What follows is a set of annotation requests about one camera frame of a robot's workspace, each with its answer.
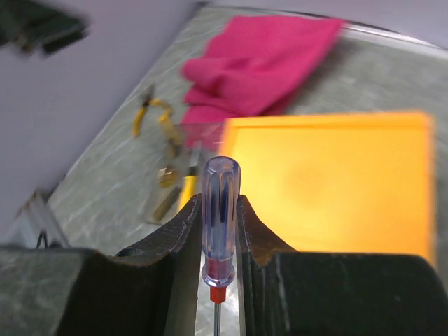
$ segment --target yellow tray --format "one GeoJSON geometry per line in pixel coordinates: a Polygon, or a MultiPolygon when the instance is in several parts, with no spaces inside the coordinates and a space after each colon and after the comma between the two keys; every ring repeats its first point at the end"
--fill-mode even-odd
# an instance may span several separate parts
{"type": "Polygon", "coordinates": [[[417,254],[435,265],[431,119],[418,111],[228,120],[241,194],[299,251],[417,254]]]}

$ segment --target gray wall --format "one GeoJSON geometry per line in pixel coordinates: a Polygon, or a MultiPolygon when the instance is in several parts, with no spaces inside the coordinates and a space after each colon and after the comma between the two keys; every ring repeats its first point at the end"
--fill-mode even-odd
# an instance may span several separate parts
{"type": "Polygon", "coordinates": [[[193,0],[54,0],[90,35],[49,57],[0,49],[0,235],[53,188],[193,11],[193,0]]]}
{"type": "Polygon", "coordinates": [[[444,0],[212,0],[245,6],[327,15],[389,29],[448,48],[448,1],[444,0]]]}

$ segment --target screwdriver shaft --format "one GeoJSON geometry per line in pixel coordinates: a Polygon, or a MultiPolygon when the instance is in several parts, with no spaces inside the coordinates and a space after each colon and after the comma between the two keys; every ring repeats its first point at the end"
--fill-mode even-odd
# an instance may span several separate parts
{"type": "Polygon", "coordinates": [[[215,333],[214,336],[219,336],[221,329],[221,303],[215,303],[215,333]]]}

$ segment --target pink cloth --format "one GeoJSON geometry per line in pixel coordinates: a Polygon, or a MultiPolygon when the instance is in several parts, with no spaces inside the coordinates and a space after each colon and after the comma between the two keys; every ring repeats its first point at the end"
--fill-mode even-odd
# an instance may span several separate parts
{"type": "Polygon", "coordinates": [[[183,75],[194,85],[182,123],[282,114],[343,25],[338,19],[234,17],[203,57],[185,63],[183,75]]]}

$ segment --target yellow-handled tool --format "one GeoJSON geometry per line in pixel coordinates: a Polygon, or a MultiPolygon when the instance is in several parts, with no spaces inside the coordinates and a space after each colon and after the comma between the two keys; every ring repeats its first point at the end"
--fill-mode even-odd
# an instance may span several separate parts
{"type": "Polygon", "coordinates": [[[190,198],[195,194],[197,171],[199,169],[199,158],[201,154],[201,143],[196,142],[193,145],[190,156],[190,168],[188,174],[183,178],[183,187],[179,198],[178,210],[181,210],[190,198]]]}

